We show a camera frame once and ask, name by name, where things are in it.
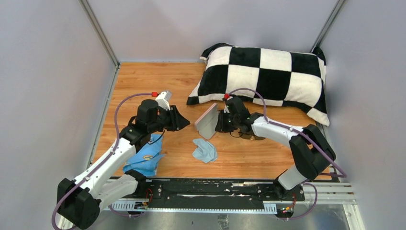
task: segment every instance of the robotic arm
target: robotic arm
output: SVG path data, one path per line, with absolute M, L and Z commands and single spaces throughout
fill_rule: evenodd
M 154 132 L 178 131 L 190 122 L 178 112 L 176 106 L 169 105 L 171 93 L 162 92 L 155 100 L 144 100 L 120 133 L 119 144 L 113 153 L 115 142 L 91 167 L 73 180 L 63 179 L 57 189 L 57 201 L 67 194 L 77 183 L 82 183 L 65 201 L 57 212 L 80 229 L 86 229 L 96 220 L 101 210 L 123 196 L 142 193 L 146 178 L 137 171 L 130 170 L 113 183 L 106 184 L 117 168 L 148 144 Z
M 282 199 L 298 184 L 315 179 L 330 164 L 315 147 L 310 148 L 310 143 L 293 130 L 308 135 L 330 159 L 336 159 L 333 149 L 316 126 L 299 127 L 269 118 L 266 120 L 263 114 L 250 114 L 238 97 L 225 99 L 225 102 L 226 112 L 219 112 L 216 131 L 231 132 L 239 128 L 240 133 L 244 135 L 269 138 L 291 149 L 294 165 L 279 175 L 274 182 L 274 192 L 278 198 Z

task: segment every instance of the wood surface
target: wood surface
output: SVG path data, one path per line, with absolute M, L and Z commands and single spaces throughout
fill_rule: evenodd
M 187 106 L 186 100 L 199 82 L 204 71 L 204 63 L 124 63 L 121 65 L 114 87 L 107 116 L 97 146 L 95 159 L 98 159 L 114 142 L 115 130 L 113 115 L 119 102 L 125 97 L 141 92 L 170 90 L 170 104 L 175 104 L 179 112 L 191 125 L 178 132 L 166 132 L 163 137 L 161 154 L 165 154 L 159 164 L 157 177 L 208 177 L 208 178 L 261 178 L 274 179 L 293 165 L 290 149 L 270 139 L 245 140 L 234 138 L 228 133 L 216 133 L 210 142 L 216 147 L 218 159 L 203 163 L 192 156 L 196 146 L 192 140 L 202 138 L 194 129 L 194 121 L 201 116 L 214 101 Z M 120 130 L 130 117 L 136 115 L 137 107 L 150 96 L 140 96 L 124 103 L 118 113 Z M 219 108 L 224 103 L 217 102 Z M 263 113 L 263 106 L 245 103 L 251 113 Z M 314 124 L 304 112 L 297 108 L 267 108 L 271 119 L 295 126 Z M 115 176 L 123 174 L 122 167 Z

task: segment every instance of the gray floor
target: gray floor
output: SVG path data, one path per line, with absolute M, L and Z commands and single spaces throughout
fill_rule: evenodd
M 308 207 L 296 205 L 300 215 Z M 117 216 L 109 211 L 100 214 L 90 230 L 349 230 L 342 205 L 317 205 L 302 219 L 284 222 L 274 215 L 210 213 L 145 213 L 137 219 Z

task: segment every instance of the checkered pillow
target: checkered pillow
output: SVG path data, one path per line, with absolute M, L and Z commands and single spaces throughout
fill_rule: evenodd
M 266 105 L 303 110 L 328 126 L 324 81 L 326 59 L 316 47 L 311 54 L 216 44 L 202 53 L 206 70 L 189 95 L 187 105 L 222 100 L 225 93 L 250 88 L 262 95 Z M 237 91 L 243 101 L 262 104 L 250 91 Z

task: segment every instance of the light blue cloth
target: light blue cloth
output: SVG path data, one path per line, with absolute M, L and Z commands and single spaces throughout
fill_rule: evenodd
M 152 134 L 151 141 L 155 141 L 160 136 L 160 134 Z M 127 160 L 123 171 L 126 172 L 134 169 L 144 176 L 155 176 L 157 174 L 158 161 L 165 156 L 164 154 L 159 154 L 162 150 L 162 139 L 163 137 L 152 145 L 144 145 L 136 155 Z
M 197 145 L 197 149 L 192 154 L 196 159 L 204 163 L 214 162 L 217 159 L 217 150 L 213 144 L 202 138 L 194 139 L 193 143 Z

